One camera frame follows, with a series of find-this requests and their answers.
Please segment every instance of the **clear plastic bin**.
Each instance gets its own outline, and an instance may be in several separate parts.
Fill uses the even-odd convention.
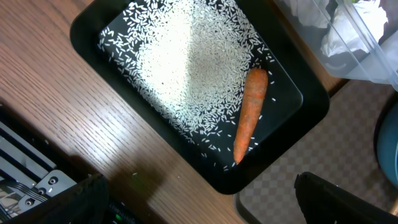
[[[388,23],[380,25],[382,26],[380,29],[384,30],[384,33],[382,32],[382,37],[379,40],[375,39],[365,24],[366,19],[360,16],[364,14],[359,13],[355,8],[360,2],[358,0],[356,3],[353,3],[352,0],[274,0],[331,75],[391,84],[398,91],[398,13],[396,13],[398,1],[370,1],[375,4],[380,1],[380,5],[377,7],[382,7],[388,18]],[[363,44],[364,50],[353,50],[352,42],[346,41],[346,38],[343,37],[347,36],[349,31],[338,32],[341,27],[339,29],[333,24],[337,17],[335,14],[339,15],[340,21],[344,21],[345,29],[352,29],[359,35],[357,43]],[[338,40],[336,41],[343,43],[342,53],[324,54],[325,44],[330,43],[330,40],[327,42],[324,38],[330,32],[337,33],[335,38]]]

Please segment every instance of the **wooden table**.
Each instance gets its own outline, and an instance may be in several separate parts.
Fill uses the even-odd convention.
[[[0,101],[147,223],[242,223],[211,188],[74,51],[69,29],[92,0],[0,0]],[[329,77],[298,46],[322,83]]]

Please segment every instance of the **white plastic bag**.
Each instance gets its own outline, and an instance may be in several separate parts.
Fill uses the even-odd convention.
[[[384,24],[388,21],[386,12],[382,7],[379,7],[379,5],[380,0],[360,0],[357,3],[354,3],[355,9],[376,41],[383,36]],[[366,53],[369,53],[368,48],[351,25],[342,7],[343,6],[339,5],[335,11],[335,18],[333,21],[333,27],[335,30],[331,28],[329,33],[324,36],[322,40],[322,53],[328,57],[343,53],[347,51],[345,43],[352,52],[361,49]]]
[[[327,28],[330,15],[326,11],[329,0],[281,0],[290,7],[303,26]]]

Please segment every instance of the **green light spot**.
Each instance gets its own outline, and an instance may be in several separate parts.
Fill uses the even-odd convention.
[[[122,217],[120,217],[120,215],[116,214],[116,219],[117,219],[118,221],[121,221],[121,220],[122,220]]]

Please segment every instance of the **checkered mat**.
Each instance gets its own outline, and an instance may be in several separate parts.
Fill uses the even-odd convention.
[[[294,180],[309,171],[389,210],[398,191],[378,168],[373,134],[394,89],[354,80],[332,99],[326,118],[238,194],[261,223],[305,224]]]

